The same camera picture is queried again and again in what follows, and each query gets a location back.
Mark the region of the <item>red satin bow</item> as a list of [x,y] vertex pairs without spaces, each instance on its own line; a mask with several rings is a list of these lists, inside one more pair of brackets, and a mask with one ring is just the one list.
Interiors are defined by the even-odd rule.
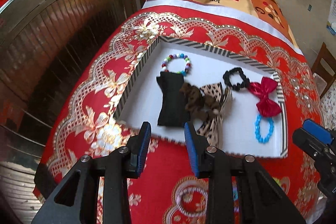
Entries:
[[277,82],[269,77],[263,77],[260,83],[252,82],[247,88],[259,99],[256,107],[262,117],[272,118],[281,113],[280,105],[269,98],[276,88]]

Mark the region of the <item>leopard print bow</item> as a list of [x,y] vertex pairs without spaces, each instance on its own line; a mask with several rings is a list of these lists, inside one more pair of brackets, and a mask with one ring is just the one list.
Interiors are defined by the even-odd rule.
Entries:
[[202,86],[201,92],[205,96],[208,116],[197,134],[204,136],[209,145],[219,148],[223,142],[223,122],[232,108],[232,89],[216,83]]

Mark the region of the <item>brown scrunchie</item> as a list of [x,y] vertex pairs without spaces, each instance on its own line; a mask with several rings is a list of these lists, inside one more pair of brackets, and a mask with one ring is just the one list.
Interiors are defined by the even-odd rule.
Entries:
[[187,98],[185,110],[190,112],[192,118],[206,122],[219,115],[219,102],[210,95],[203,95],[196,86],[184,83],[179,91]]

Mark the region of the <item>red floral tablecloth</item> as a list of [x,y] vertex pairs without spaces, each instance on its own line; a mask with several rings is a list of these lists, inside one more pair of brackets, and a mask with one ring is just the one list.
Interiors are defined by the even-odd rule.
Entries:
[[[138,56],[159,36],[212,46],[217,53],[252,57],[275,69],[283,87],[289,138],[306,118],[323,123],[311,70],[278,5],[261,1],[255,8],[257,17],[183,0],[148,0],[143,8],[103,44],[63,106],[40,162],[52,182],[60,182],[79,156],[106,156],[137,133],[117,124],[113,114]],[[208,185],[206,180],[191,178],[186,148],[167,138],[151,139],[146,160],[149,182],[127,181],[132,223],[205,223],[205,217],[183,215],[173,201],[182,186]],[[287,157],[264,158],[261,164],[308,220],[319,195],[313,160],[289,140]]]

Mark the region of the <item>striped white tray box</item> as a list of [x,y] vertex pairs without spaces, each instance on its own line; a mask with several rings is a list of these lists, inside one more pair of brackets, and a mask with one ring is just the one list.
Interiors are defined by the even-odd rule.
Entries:
[[285,157],[288,126],[277,72],[223,49],[161,36],[141,57],[114,112],[130,127],[185,141],[187,122],[234,155]]

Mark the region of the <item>black velvet pouch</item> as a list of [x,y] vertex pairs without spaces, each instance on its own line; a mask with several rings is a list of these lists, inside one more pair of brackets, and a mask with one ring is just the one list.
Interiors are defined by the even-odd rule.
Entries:
[[160,72],[156,79],[162,91],[162,107],[157,125],[184,128],[185,123],[190,120],[190,113],[185,110],[187,98],[179,91],[185,83],[183,75]]

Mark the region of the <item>brown wooden chair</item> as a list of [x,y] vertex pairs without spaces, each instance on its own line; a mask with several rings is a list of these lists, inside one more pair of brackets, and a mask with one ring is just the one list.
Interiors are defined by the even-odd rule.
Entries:
[[335,81],[335,57],[323,42],[311,72],[317,86],[318,95],[322,98]]

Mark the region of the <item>wall calendar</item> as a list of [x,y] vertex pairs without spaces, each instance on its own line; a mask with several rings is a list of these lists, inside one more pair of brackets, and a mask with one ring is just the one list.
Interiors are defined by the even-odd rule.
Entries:
[[333,36],[336,35],[336,0],[331,0],[326,28],[330,31],[330,33]]

